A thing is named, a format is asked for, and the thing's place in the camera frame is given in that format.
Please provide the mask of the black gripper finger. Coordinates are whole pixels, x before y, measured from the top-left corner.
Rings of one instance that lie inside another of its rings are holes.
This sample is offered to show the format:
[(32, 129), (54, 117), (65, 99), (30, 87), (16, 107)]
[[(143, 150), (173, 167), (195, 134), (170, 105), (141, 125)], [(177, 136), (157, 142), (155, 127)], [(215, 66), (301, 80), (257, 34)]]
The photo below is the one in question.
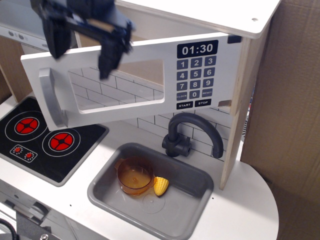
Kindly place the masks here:
[(72, 33), (66, 17), (43, 17), (42, 27), (50, 54), (59, 59), (71, 47)]
[(123, 37), (100, 36), (98, 41), (101, 45), (98, 57), (99, 78), (105, 80), (109, 74), (118, 68), (123, 54), (127, 54), (132, 49), (131, 35)]

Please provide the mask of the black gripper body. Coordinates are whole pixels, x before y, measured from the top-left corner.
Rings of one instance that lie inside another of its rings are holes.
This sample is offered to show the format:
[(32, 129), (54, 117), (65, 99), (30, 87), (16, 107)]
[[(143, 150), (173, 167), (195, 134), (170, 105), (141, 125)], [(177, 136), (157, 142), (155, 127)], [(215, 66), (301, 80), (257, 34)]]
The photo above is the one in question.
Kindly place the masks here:
[[(100, 36), (131, 35), (135, 28), (133, 22), (117, 9), (113, 0), (38, 0), (32, 4), (33, 10), (41, 18), (66, 17), (71, 31), (99, 40)], [(113, 33), (106, 33), (89, 23), (94, 20), (114, 28)]]

